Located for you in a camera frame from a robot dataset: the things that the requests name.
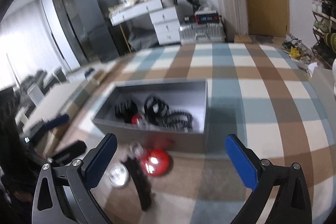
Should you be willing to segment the white round pin badge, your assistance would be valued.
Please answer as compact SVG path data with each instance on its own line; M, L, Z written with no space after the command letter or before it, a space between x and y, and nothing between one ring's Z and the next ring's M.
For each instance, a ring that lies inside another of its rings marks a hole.
M109 181L114 188L124 188L129 182L129 172L120 162L111 166L108 175Z

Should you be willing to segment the black rounded hair clip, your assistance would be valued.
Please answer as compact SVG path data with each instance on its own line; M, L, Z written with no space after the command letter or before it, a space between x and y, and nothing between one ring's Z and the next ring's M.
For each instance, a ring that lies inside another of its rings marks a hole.
M133 100L126 100L114 106L114 114L125 123L131 123L132 118L138 113L138 107Z

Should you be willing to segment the large black hair claw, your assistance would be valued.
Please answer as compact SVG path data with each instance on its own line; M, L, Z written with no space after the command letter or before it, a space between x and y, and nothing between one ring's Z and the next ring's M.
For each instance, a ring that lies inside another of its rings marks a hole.
M134 182L136 191L138 193L141 210L148 211L152 204L151 186L144 174L139 160L130 156L127 156L122 164L126 167L131 179Z

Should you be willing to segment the red flag pin badge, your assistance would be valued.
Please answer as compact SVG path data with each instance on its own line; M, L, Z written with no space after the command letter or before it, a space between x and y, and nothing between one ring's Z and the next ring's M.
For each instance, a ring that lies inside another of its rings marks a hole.
M162 149L146 150L139 162L142 170L149 176L162 176L170 166L169 155Z

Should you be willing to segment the plaid bed cover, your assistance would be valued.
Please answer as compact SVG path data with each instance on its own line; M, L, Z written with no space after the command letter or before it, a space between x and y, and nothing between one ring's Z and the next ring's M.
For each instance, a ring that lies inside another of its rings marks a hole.
M309 188L314 223L335 208L335 131L305 75L271 46L204 44L156 48L108 63L97 89L85 90L68 108L70 125L48 134L38 151L48 156L76 140L95 147L103 133L92 123L118 84L206 80L206 152L172 153L173 167L151 178L154 204L141 210L132 182L111 186L104 175L93 190L113 223L230 223L249 195L228 159L224 139L236 134L261 158L298 162Z

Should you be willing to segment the black refrigerator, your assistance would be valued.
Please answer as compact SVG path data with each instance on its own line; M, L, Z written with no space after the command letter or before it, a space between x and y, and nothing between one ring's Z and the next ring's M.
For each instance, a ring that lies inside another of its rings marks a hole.
M119 4L120 0L75 0L92 48L102 63L129 52L122 30L113 26L109 17L109 8Z

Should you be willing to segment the grey open cardboard box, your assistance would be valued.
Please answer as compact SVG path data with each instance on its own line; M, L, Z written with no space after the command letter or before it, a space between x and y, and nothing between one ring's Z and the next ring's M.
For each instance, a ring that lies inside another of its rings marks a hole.
M206 80L132 81L112 88L93 123L120 143L204 153L207 108Z

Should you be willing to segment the white rolled blanket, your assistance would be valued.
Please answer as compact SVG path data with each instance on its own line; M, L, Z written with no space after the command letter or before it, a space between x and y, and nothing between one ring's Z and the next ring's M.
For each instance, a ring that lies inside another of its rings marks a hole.
M333 62L333 66L332 66L332 73L333 73L333 78L334 78L334 95L336 97L336 59Z

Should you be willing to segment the white desk with drawers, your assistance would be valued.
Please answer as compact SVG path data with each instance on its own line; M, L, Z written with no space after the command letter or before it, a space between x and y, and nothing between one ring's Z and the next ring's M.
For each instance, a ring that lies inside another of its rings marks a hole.
M176 0L148 0L127 7L110 9L113 26L130 27L127 45L132 51L180 42L182 8Z

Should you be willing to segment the shoes on floor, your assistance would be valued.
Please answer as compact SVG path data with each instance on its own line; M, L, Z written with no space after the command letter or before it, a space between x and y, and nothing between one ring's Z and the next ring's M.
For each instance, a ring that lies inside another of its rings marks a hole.
M281 49L287 53L291 59L303 63L311 62L313 56L311 50L298 38L287 35L282 42Z

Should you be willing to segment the silver lying suitcase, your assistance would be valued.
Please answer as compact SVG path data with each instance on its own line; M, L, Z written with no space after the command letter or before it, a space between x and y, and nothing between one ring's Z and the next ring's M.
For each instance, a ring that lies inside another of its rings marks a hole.
M226 34L221 23L182 24L179 28L181 44L224 43Z

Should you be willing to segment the olive green rolled mat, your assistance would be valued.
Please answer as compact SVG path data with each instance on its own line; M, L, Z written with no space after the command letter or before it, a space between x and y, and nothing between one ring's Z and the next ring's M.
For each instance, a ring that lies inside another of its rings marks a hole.
M336 33L327 33L323 39L325 44L332 49L333 52L336 52Z

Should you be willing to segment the black red box on suitcase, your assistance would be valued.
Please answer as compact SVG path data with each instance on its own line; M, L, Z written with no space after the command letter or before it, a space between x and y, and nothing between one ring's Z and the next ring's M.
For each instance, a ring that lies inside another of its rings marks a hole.
M220 18L217 11L197 11L194 14L197 24L219 23Z

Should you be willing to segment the wooden shoe rack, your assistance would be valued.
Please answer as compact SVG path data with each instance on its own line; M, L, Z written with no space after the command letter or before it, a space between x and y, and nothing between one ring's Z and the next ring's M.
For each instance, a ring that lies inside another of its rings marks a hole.
M312 0L311 12L315 19L312 31L317 41L311 49L325 68L332 69L335 52L325 44L323 38L327 33L335 33L335 5L330 0Z

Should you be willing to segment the white upright suitcase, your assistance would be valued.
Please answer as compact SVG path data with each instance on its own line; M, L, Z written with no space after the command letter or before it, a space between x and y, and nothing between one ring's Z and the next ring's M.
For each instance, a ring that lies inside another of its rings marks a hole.
M220 14L229 42L236 35L248 35L247 0L218 0Z

